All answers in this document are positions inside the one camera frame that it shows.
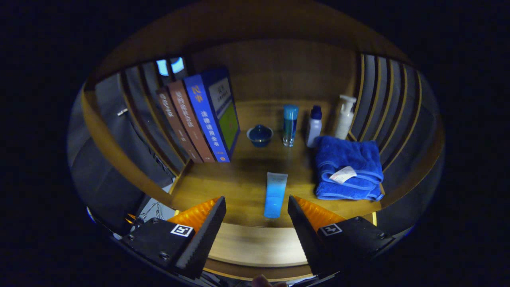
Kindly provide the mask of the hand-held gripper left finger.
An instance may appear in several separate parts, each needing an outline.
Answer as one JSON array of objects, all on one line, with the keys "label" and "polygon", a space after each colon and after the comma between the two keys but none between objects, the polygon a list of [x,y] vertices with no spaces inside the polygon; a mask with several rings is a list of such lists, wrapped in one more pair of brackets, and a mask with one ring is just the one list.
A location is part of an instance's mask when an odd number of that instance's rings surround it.
[{"label": "hand-held gripper left finger", "polygon": [[226,211],[224,196],[216,197],[169,220],[147,220],[122,237],[120,245],[155,269],[197,279]]}]

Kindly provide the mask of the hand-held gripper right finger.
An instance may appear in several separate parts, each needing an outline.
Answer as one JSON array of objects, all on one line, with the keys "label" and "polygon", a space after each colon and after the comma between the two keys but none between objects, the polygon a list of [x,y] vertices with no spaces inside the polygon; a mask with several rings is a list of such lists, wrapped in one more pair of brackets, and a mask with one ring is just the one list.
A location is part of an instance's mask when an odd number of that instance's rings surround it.
[{"label": "hand-held gripper right finger", "polygon": [[288,214],[314,275],[326,277],[364,266],[395,241],[367,219],[343,218],[291,195]]}]

